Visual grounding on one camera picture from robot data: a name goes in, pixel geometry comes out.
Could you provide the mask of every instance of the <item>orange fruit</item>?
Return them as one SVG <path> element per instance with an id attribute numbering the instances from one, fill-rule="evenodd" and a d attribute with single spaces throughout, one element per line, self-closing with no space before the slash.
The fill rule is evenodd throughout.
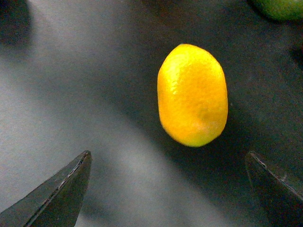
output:
<path id="1" fill-rule="evenodd" d="M 227 88 L 223 69 L 209 52 L 177 46 L 162 64 L 157 86 L 160 121 L 174 140 L 200 147 L 222 133 Z"/>

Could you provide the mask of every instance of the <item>yellow citrus fruit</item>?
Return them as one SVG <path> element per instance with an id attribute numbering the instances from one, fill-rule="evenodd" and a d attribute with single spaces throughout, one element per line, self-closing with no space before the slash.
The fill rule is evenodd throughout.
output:
<path id="1" fill-rule="evenodd" d="M 164 130 L 176 141 L 200 147 L 225 128 L 228 102 L 225 76 L 206 50 L 177 46 L 158 74 L 158 105 Z"/>

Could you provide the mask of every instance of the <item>gray background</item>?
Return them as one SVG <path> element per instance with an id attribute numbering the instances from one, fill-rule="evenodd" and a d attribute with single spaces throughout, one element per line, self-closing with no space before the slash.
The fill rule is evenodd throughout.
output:
<path id="1" fill-rule="evenodd" d="M 0 31 L 0 212 L 88 149 L 77 227 L 268 226 L 243 158 L 255 150 L 303 176 L 302 25 L 266 20 L 246 1 L 174 2 L 10 9 Z M 226 75 L 226 128 L 201 148 L 176 143 L 159 122 L 157 73 L 180 43 L 211 52 Z"/>

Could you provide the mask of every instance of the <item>pointed tip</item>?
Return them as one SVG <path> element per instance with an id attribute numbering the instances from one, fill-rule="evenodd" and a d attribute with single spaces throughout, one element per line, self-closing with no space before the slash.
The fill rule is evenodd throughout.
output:
<path id="1" fill-rule="evenodd" d="M 256 152 L 249 152 L 245 162 L 250 183 L 272 225 L 303 226 L 303 199 L 289 185 L 300 181 Z"/>
<path id="2" fill-rule="evenodd" d="M 84 151 L 29 195 L 0 214 L 0 226 L 72 227 L 87 190 L 91 153 Z"/>

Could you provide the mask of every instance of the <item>green fruit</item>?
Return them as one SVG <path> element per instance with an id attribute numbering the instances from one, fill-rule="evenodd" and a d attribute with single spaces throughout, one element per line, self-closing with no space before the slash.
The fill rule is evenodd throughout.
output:
<path id="1" fill-rule="evenodd" d="M 303 0 L 251 0 L 267 17 L 278 20 L 303 19 Z"/>

